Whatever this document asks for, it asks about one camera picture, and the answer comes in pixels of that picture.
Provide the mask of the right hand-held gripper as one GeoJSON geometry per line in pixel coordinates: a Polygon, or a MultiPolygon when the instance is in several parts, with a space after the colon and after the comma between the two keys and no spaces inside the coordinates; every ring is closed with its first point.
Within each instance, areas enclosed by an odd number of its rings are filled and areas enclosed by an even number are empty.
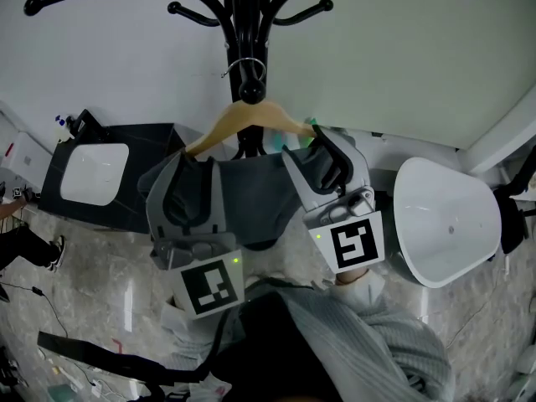
{"type": "Polygon", "coordinates": [[[369,166],[353,139],[325,126],[313,125],[317,140],[326,148],[333,164],[330,188],[314,188],[306,179],[296,155],[284,146],[281,157],[307,211],[303,221],[330,270],[339,274],[385,259],[382,215],[375,209],[369,166]]]}

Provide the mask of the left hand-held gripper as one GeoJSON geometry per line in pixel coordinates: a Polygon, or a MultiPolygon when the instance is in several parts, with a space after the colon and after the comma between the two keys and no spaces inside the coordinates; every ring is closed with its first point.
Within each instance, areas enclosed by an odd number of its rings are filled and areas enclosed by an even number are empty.
{"type": "Polygon", "coordinates": [[[176,187],[187,159],[175,152],[145,172],[147,223],[154,261],[187,316],[207,317],[245,299],[242,252],[226,231],[219,163],[203,166],[198,215],[186,224],[176,187]]]}

